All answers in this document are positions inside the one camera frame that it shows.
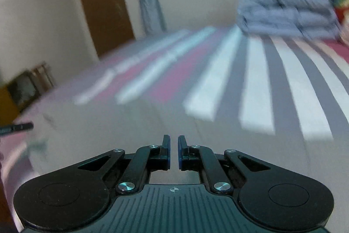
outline bed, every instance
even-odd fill
[[[1,178],[13,209],[25,181],[113,148],[134,152],[164,134],[215,153],[234,148],[324,183],[327,224],[349,232],[349,49],[333,41],[245,35],[237,27],[181,30],[132,42],[48,93],[2,138]],[[195,183],[171,170],[151,182]]]

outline silver bolt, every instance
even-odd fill
[[[228,191],[230,189],[230,184],[226,182],[218,182],[213,186],[217,191]]]
[[[135,185],[134,183],[123,182],[118,185],[118,188],[123,192],[127,192],[127,191],[132,191],[135,188]]]

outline brown door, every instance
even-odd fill
[[[98,56],[134,39],[125,0],[81,0]]]

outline folded comforter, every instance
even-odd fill
[[[339,23],[329,0],[240,0],[237,25],[247,33],[335,39]]]

